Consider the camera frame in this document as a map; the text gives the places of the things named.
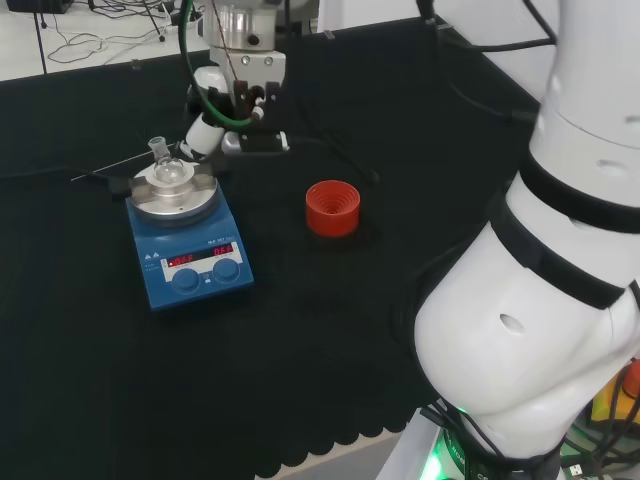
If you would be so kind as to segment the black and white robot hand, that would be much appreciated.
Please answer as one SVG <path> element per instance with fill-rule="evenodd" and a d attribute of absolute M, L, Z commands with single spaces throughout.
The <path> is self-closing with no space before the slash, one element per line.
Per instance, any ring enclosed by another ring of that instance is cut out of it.
<path fill-rule="evenodd" d="M 279 154 L 289 149 L 276 126 L 286 73 L 278 51 L 229 52 L 210 49 L 211 63 L 193 72 L 197 89 L 188 90 L 191 124 L 180 153 L 202 161 L 216 152 L 229 156 Z"/>

